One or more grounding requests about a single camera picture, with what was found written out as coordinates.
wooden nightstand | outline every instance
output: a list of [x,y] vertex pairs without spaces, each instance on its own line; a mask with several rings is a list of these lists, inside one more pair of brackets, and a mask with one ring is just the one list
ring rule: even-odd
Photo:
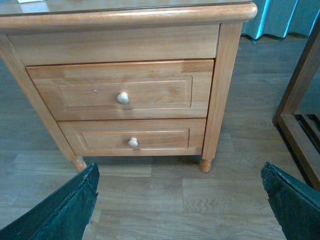
[[0,57],[78,171],[82,156],[164,155],[210,170],[257,7],[197,2],[0,3]]

nightstand top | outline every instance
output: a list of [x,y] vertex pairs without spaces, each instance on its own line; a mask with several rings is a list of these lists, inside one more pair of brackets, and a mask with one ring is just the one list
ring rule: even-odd
[[249,0],[45,0],[18,3],[18,0],[0,0],[0,16],[212,6],[250,2]]

white paper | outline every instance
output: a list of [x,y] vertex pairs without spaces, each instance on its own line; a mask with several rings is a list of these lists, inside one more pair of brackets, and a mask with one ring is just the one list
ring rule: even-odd
[[40,2],[40,1],[45,1],[45,0],[18,0],[20,4],[24,3],[32,3],[32,2]]

wooden drawer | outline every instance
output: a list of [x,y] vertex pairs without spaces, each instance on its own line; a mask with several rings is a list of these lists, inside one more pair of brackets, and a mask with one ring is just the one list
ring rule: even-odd
[[[57,121],[205,118],[214,61],[27,67]],[[126,93],[128,103],[118,103]]]
[[26,66],[212,59],[219,24],[10,34]]
[[[78,156],[200,155],[206,119],[58,122]],[[137,147],[129,146],[136,138]]]

drawer knob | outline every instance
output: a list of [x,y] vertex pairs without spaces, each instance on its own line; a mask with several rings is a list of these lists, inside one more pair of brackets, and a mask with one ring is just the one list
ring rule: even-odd
[[131,138],[130,141],[128,142],[129,146],[132,148],[138,147],[138,140],[136,138]]
[[116,101],[119,104],[127,104],[129,102],[129,96],[126,92],[120,92],[120,94],[116,97]]

